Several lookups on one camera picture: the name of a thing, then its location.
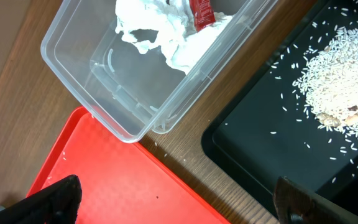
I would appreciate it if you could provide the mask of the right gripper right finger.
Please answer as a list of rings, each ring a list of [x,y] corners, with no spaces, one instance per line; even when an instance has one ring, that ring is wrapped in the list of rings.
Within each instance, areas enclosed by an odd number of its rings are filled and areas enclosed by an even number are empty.
[[[273,193],[277,219],[284,224],[358,224],[358,216],[287,177],[279,177]]]

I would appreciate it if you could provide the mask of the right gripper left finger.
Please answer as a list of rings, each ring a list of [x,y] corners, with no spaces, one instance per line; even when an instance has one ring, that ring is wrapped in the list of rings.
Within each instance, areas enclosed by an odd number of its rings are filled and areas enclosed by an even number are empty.
[[[0,211],[0,224],[75,224],[82,198],[79,177],[69,175]]]

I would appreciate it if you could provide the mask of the food scraps and rice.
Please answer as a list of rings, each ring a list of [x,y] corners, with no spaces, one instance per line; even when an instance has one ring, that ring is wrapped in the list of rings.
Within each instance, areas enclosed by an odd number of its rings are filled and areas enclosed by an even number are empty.
[[[260,163],[318,188],[358,177],[358,3],[331,1],[263,81]]]

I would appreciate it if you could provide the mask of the white napkin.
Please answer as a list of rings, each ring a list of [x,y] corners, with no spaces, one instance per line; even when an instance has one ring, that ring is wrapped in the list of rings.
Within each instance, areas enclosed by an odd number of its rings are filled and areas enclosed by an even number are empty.
[[[166,64],[189,74],[233,16],[214,12],[213,22],[197,29],[189,1],[118,0],[115,32],[140,54],[160,47]]]

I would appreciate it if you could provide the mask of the red snack wrapper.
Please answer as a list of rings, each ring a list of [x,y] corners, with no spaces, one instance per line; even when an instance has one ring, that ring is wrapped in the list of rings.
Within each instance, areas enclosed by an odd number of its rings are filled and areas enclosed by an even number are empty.
[[[189,0],[189,4],[197,32],[216,22],[210,0]]]

